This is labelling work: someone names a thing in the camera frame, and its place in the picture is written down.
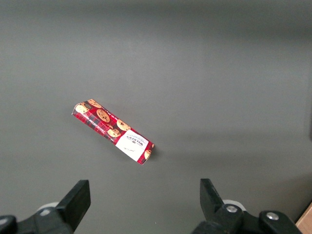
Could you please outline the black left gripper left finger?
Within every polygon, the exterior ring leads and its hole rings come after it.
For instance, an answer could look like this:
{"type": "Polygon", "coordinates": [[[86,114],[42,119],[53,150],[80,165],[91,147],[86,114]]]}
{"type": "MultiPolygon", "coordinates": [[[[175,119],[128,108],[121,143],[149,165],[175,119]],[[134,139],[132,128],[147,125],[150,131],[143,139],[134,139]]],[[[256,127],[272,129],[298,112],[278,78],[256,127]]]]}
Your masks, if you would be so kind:
{"type": "Polygon", "coordinates": [[[91,205],[88,180],[80,180],[60,202],[41,206],[18,222],[14,215],[0,217],[2,234],[72,234],[91,205]]]}

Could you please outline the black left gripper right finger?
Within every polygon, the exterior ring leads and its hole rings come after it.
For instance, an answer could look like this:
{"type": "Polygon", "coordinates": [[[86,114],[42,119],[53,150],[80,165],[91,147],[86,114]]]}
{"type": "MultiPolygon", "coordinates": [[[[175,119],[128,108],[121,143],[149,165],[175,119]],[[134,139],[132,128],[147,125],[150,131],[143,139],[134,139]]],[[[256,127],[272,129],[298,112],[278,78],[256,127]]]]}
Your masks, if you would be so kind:
{"type": "Polygon", "coordinates": [[[194,234],[300,234],[295,223],[284,213],[261,211],[253,216],[233,203],[224,203],[211,180],[200,180],[200,206],[205,221],[194,234]]]}

